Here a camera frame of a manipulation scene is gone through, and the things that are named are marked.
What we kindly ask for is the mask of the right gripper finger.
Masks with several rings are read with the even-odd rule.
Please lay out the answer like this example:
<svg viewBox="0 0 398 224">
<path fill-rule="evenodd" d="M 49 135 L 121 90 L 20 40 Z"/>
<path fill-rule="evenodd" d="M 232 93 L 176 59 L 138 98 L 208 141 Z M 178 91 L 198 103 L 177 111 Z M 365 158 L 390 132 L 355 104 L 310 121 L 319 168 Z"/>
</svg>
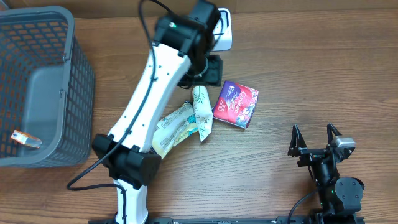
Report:
<svg viewBox="0 0 398 224">
<path fill-rule="evenodd" d="M 303 139 L 303 136 L 297 125 L 292 127 L 292 138 L 287 155 L 291 157 L 298 157 L 306 154 L 308 147 Z"/>
<path fill-rule="evenodd" d="M 328 144 L 330 146 L 337 146 L 338 136 L 341 136 L 341 133 L 335 128 L 332 123 L 328 123 L 327 127 L 327 137 L 328 137 Z"/>
</svg>

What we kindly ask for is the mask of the white tube with gold cap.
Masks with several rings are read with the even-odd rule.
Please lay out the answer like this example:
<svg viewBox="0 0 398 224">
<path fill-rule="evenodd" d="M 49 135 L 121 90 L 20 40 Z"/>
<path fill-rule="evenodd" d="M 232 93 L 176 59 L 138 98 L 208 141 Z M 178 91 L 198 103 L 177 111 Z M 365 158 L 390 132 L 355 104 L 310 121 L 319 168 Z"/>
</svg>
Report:
<svg viewBox="0 0 398 224">
<path fill-rule="evenodd" d="M 210 99 L 205 86 L 196 86 L 192 90 L 192 96 L 197 129 L 200 141 L 203 142 L 211 133 L 213 125 L 213 112 Z"/>
</svg>

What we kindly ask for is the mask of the red purple pad package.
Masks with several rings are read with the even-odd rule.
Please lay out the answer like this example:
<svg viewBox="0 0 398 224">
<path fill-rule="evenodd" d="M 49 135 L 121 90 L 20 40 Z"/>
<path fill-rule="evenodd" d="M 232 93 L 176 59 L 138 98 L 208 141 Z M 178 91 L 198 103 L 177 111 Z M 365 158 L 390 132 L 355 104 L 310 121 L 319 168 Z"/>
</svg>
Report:
<svg viewBox="0 0 398 224">
<path fill-rule="evenodd" d="M 225 80 L 213 107 L 214 119 L 246 129 L 257 105 L 259 91 Z"/>
</svg>

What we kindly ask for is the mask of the yellow white snack bag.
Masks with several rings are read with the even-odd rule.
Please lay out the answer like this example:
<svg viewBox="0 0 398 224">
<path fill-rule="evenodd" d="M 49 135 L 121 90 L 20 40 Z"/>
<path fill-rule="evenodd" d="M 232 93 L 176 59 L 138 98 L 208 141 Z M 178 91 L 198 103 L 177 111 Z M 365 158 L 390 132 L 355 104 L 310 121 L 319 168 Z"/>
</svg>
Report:
<svg viewBox="0 0 398 224">
<path fill-rule="evenodd" d="M 197 131 L 193 106 L 185 102 L 157 123 L 152 148 L 156 154 L 164 158 L 173 147 Z"/>
</svg>

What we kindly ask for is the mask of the small orange tissue pack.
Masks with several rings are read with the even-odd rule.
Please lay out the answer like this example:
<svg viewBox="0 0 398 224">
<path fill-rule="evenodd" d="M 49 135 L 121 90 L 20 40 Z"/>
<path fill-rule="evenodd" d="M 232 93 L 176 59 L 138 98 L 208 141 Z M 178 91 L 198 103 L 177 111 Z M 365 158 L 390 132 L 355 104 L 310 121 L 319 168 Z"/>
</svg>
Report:
<svg viewBox="0 0 398 224">
<path fill-rule="evenodd" d="M 18 130 L 14 130 L 14 132 L 11 134 L 11 139 L 21 145 L 33 148 L 39 148 L 42 145 L 42 141 L 39 138 Z"/>
</svg>

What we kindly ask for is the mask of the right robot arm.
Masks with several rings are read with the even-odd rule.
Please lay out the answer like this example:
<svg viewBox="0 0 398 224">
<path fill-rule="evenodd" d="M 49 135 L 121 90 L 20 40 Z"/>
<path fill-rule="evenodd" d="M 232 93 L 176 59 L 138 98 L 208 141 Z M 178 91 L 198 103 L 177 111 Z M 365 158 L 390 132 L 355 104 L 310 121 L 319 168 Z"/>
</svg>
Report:
<svg viewBox="0 0 398 224">
<path fill-rule="evenodd" d="M 302 197 L 291 208 L 286 223 L 364 223 L 357 217 L 361 210 L 364 184 L 354 177 L 341 177 L 337 163 L 348 159 L 356 143 L 344 137 L 332 123 L 326 127 L 328 144 L 321 149 L 309 149 L 297 125 L 292 127 L 292 138 L 287 155 L 298 157 L 297 165 L 307 167 L 316 189 Z M 319 209 L 303 218 L 294 217 L 295 209 L 312 195 L 318 194 Z"/>
</svg>

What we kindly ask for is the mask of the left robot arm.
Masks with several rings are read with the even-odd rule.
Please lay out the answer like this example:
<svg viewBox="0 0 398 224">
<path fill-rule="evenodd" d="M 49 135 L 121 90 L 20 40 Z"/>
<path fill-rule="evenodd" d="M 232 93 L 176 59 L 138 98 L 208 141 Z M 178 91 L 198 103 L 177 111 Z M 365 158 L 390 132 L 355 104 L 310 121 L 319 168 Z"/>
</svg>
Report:
<svg viewBox="0 0 398 224">
<path fill-rule="evenodd" d="M 209 1 L 197 1 L 186 16 L 172 11 L 161 17 L 149 38 L 150 53 L 127 108 L 108 134 L 96 134 L 92 148 L 113 179 L 118 211 L 109 223 L 145 223 L 147 186 L 155 177 L 161 156 L 152 152 L 156 125 L 176 86 L 221 83 L 222 65 L 210 55 L 213 31 L 221 12 Z"/>
</svg>

